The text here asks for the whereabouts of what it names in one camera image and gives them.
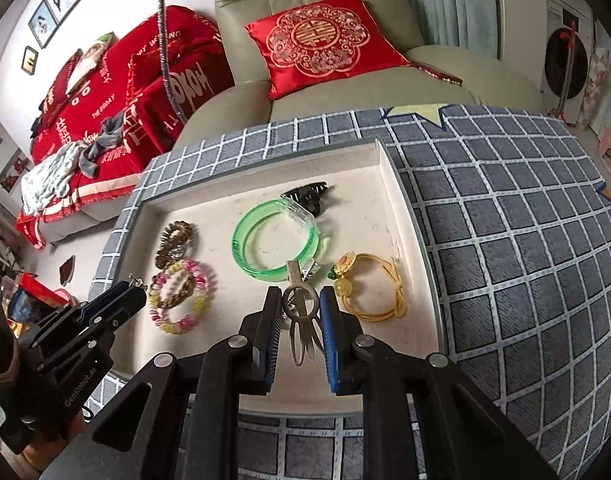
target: gray flexible hose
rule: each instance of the gray flexible hose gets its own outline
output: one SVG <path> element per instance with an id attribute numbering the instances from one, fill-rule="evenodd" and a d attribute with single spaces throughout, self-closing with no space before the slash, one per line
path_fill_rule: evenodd
<path id="1" fill-rule="evenodd" d="M 164 87 L 168 101 L 172 106 L 172 110 L 177 114 L 179 120 L 185 126 L 188 122 L 183 110 L 177 101 L 177 97 L 172 91 L 172 83 L 170 82 L 170 65 L 168 64 L 168 28 L 166 26 L 166 0 L 159 0 L 159 11 L 157 15 L 157 25 L 159 27 L 159 60 L 161 61 L 161 72 L 164 75 Z"/>

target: tray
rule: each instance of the tray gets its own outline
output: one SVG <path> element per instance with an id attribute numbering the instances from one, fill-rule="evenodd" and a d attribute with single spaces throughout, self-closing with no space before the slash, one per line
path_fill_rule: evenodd
<path id="1" fill-rule="evenodd" d="M 158 270 L 154 255 L 160 234 L 169 222 L 184 220 L 196 226 L 197 243 L 189 257 L 209 267 L 213 275 L 212 302 L 199 324 L 186 335 L 170 335 L 140 311 L 116 333 L 112 348 L 114 371 L 131 377 L 159 352 L 177 357 L 206 351 L 236 333 L 246 314 L 263 307 L 268 285 L 244 273 L 234 262 L 231 236 L 237 222 L 255 205 L 310 182 L 326 181 L 322 214 L 317 224 L 323 236 L 316 256 L 322 269 L 313 277 L 315 288 L 332 285 L 330 266 L 346 251 L 394 256 L 404 282 L 409 307 L 401 319 L 363 322 L 363 329 L 386 341 L 396 351 L 425 357 L 439 350 L 436 293 L 425 248 L 414 214 L 392 160 L 380 140 L 341 148 L 293 155 L 210 180 L 143 202 L 123 252 L 118 278 L 130 273 L 150 282 Z M 293 222 L 278 215 L 268 221 L 254 243 L 260 263 L 276 266 L 294 257 L 304 234 Z M 352 274 L 353 304 L 373 312 L 393 305 L 393 285 L 380 267 L 362 264 Z M 284 286 L 287 282 L 277 283 Z M 190 300 L 172 311 L 178 319 Z M 281 335 L 277 374 L 266 397 L 242 396 L 243 412 L 272 415 L 343 415 L 361 411 L 361 397 L 330 393 L 325 359 L 306 357 L 297 368 L 292 362 L 288 332 Z"/>

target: red blanket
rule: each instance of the red blanket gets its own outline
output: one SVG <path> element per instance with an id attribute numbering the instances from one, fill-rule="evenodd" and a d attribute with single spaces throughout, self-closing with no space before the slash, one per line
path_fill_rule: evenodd
<path id="1" fill-rule="evenodd" d="M 167 27 L 172 86 L 189 117 L 234 83 L 212 22 L 185 7 L 170 6 Z M 134 88 L 133 77 L 141 88 Z M 17 229 L 36 248 L 41 250 L 46 245 L 39 232 L 40 221 L 57 221 L 84 205 L 130 194 L 151 158 L 169 151 L 181 133 L 182 124 L 167 99 L 158 67 L 156 15 L 108 50 L 54 123 L 39 134 L 32 146 L 35 164 L 67 142 L 91 142 L 102 121 L 123 108 L 124 142 L 100 156 L 94 179 L 77 170 L 67 197 L 55 198 L 38 217 L 27 216 L 23 211 L 19 214 Z"/>

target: washing machine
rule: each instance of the washing machine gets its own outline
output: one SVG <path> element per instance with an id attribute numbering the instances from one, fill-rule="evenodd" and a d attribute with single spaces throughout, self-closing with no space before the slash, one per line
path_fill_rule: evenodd
<path id="1" fill-rule="evenodd" d="M 588 80 L 589 60 L 594 52 L 594 20 L 585 0 L 545 0 L 547 7 L 547 46 L 541 94 L 543 104 L 550 111 L 559 104 L 563 92 L 568 60 L 568 42 L 562 33 L 577 31 L 572 82 L 563 114 L 565 121 L 576 123 Z"/>

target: green bangle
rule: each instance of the green bangle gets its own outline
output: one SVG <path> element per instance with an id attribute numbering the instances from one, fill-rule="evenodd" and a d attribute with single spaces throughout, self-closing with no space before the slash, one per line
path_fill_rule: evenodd
<path id="1" fill-rule="evenodd" d="M 319 247 L 319 227 L 312 214 L 302 208 L 298 203 L 288 198 L 269 200 L 250 209 L 239 221 L 232 236 L 232 255 L 234 261 L 244 272 L 263 282 L 282 282 L 288 278 L 288 268 L 284 265 L 275 269 L 255 269 L 244 256 L 246 243 L 255 229 L 271 216 L 278 213 L 287 214 L 308 230 L 307 242 L 298 256 L 295 258 L 303 266 L 305 260 L 314 256 Z"/>

